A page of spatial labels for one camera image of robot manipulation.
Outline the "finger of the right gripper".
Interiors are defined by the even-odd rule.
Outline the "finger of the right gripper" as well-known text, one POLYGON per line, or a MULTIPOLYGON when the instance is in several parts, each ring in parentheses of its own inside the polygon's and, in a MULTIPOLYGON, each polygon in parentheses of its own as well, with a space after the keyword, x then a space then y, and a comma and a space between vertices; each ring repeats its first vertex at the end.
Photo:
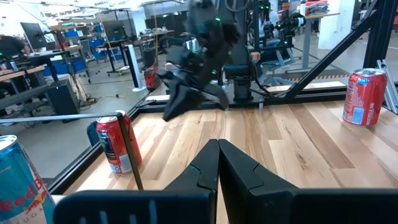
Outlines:
POLYGON ((222 110, 229 108, 228 96, 220 86, 207 84, 200 92, 207 100, 218 103, 222 110))
POLYGON ((201 94, 194 90, 192 74, 179 71, 175 75, 171 71, 158 73, 158 77, 169 88, 169 100, 164 109, 163 120, 170 121, 187 111, 195 109, 201 102, 201 94))

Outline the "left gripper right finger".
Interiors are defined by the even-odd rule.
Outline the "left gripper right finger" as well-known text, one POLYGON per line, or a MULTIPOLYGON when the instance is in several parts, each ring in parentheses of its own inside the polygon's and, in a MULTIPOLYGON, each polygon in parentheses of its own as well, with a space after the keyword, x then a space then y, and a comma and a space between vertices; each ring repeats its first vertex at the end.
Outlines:
POLYGON ((299 188, 229 141, 219 145, 230 223, 397 224, 396 189, 299 188))

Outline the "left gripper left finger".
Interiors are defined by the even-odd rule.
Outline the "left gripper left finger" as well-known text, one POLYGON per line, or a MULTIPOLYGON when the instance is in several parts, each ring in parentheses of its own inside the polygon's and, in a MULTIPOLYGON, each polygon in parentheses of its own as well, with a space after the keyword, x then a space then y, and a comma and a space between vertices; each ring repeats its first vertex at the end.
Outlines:
POLYGON ((210 139, 163 190, 84 190, 63 198, 55 223, 214 223, 220 145, 210 139))

